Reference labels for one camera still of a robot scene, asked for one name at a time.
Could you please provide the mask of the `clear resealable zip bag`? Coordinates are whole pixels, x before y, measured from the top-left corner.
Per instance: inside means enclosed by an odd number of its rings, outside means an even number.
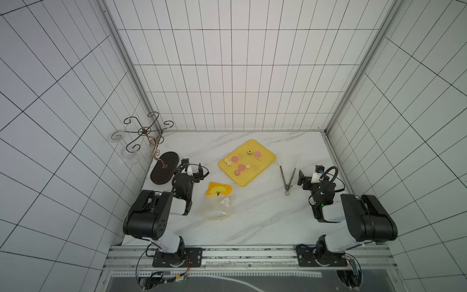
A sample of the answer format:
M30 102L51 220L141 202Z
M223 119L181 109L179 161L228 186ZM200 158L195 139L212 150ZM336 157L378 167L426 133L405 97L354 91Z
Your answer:
M210 182L198 209L204 219L221 220L232 214L233 187L230 184Z

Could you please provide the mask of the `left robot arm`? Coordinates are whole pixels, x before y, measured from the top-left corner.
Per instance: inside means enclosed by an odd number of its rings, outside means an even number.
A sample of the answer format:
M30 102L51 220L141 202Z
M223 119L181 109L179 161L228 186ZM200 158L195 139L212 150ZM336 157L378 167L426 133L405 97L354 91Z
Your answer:
M166 233L169 216L186 216L192 208L193 188L210 174L201 164L182 163L171 181L171 190L143 190L126 213L123 232L157 247L169 265L176 267L187 261L184 240Z

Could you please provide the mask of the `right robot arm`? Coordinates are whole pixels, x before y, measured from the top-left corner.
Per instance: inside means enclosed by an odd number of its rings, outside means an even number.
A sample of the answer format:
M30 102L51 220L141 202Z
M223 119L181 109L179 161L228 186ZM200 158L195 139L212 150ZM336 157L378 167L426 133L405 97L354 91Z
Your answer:
M312 176L299 172L297 184L311 195L308 203L320 223L345 226L320 236L314 246L296 246L300 267L345 267L346 251L364 243L385 243L398 237L395 222L374 195L352 195L336 189L338 168L318 165Z

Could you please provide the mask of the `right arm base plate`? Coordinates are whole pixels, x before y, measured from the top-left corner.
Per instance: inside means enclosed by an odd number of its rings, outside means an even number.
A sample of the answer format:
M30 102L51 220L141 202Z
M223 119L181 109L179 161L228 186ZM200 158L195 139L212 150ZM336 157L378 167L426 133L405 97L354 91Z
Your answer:
M343 253L332 253L326 247L297 245L295 247L300 267L344 268L348 265Z

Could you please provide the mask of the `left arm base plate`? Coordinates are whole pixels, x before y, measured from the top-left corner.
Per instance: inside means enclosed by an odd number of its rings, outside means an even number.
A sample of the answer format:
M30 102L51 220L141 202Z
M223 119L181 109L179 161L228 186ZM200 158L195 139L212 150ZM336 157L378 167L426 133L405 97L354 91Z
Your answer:
M199 268L203 257L203 248L184 248L177 253L157 252L153 257L153 268Z

